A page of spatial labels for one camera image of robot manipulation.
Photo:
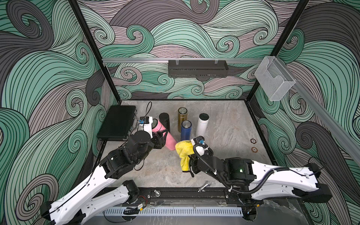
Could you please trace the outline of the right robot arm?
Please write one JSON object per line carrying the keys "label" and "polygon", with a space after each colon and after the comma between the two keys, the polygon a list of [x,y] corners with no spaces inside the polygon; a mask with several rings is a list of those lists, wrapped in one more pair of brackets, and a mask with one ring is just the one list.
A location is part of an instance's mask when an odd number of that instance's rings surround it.
{"label": "right robot arm", "polygon": [[200,145],[189,156],[190,169],[203,172],[219,183],[228,193],[243,199],[261,201],[276,197],[300,198],[307,203],[327,203],[332,199],[330,188],[318,180],[321,169],[317,164],[304,167],[282,167],[263,164],[251,159],[232,157],[220,159],[211,149]]}

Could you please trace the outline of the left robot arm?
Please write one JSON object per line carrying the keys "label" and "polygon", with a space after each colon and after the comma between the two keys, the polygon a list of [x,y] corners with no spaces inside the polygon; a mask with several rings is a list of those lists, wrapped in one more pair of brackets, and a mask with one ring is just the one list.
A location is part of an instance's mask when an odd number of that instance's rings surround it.
{"label": "left robot arm", "polygon": [[133,180],[123,182],[111,192],[100,191],[131,172],[145,160],[158,142],[147,131],[137,131],[125,143],[111,151],[79,185],[57,201],[47,201],[40,207],[40,216],[50,225],[83,225],[100,212],[121,203],[133,203],[139,188]]}

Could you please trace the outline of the pink thermos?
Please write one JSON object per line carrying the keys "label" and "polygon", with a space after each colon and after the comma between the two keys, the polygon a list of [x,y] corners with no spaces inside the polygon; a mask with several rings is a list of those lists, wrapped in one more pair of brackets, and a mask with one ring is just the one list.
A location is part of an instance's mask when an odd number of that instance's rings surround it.
{"label": "pink thermos", "polygon": [[166,147],[170,151],[175,150],[176,140],[158,119],[153,119],[152,135],[151,141],[154,143],[154,149]]}

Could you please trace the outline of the yellow grey cleaning cloth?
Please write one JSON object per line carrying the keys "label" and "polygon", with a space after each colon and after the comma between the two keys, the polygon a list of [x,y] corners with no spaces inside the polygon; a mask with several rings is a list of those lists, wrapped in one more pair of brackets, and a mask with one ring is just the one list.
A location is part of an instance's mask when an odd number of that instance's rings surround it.
{"label": "yellow grey cleaning cloth", "polygon": [[175,145],[175,150],[181,159],[180,162],[181,170],[184,173],[189,173],[190,172],[189,156],[194,154],[192,142],[190,140],[180,141]]}

